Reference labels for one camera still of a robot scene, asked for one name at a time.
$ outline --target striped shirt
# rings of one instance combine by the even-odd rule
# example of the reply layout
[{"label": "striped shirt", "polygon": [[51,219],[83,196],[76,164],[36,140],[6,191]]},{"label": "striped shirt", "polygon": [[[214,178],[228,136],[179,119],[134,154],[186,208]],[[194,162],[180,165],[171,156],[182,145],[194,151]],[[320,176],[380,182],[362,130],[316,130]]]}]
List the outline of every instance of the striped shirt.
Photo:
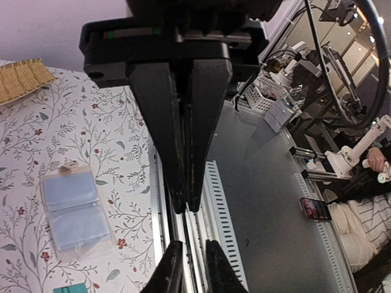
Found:
[{"label": "striped shirt", "polygon": [[358,213],[367,237],[380,251],[391,239],[391,193],[358,202]]}]

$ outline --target person's hand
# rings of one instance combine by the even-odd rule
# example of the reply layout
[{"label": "person's hand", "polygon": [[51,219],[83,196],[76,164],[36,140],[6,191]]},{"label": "person's hand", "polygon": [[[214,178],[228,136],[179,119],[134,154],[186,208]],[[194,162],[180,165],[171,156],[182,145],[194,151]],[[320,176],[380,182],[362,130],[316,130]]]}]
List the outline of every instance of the person's hand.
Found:
[{"label": "person's hand", "polygon": [[379,148],[371,148],[368,152],[369,167],[378,173],[382,173],[384,169],[384,163],[387,161]]}]

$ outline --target brown woven tray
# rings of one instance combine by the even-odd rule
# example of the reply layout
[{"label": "brown woven tray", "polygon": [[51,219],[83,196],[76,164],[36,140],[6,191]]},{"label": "brown woven tray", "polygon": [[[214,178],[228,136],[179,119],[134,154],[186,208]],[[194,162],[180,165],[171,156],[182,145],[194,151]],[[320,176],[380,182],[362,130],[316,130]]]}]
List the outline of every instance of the brown woven tray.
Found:
[{"label": "brown woven tray", "polygon": [[22,98],[55,81],[41,59],[29,59],[0,67],[0,105]]}]

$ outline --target beige pants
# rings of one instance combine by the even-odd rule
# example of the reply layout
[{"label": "beige pants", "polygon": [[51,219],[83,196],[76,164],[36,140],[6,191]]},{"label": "beige pants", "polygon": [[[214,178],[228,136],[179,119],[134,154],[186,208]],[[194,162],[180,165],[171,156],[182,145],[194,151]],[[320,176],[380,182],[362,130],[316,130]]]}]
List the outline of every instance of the beige pants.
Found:
[{"label": "beige pants", "polygon": [[357,216],[357,203],[355,201],[332,203],[329,209],[351,269],[357,272],[378,254],[377,249],[368,240]]}]

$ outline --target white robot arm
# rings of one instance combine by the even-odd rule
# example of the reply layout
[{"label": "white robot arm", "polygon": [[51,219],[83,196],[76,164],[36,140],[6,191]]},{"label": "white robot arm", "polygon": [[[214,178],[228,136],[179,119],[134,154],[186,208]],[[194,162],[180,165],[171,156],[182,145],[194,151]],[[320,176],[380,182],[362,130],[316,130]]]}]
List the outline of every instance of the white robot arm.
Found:
[{"label": "white robot arm", "polygon": [[[360,162],[361,155],[387,130],[387,128],[391,129],[391,117],[384,115],[374,121],[371,129],[353,149],[348,146],[343,146],[338,153],[332,153],[330,151],[325,152],[325,155],[338,178],[348,179],[351,177],[349,173],[352,168]],[[363,162],[363,166],[369,167],[367,160]],[[391,168],[388,162],[384,165],[383,173],[379,174],[378,181],[380,183],[391,181]]]}]

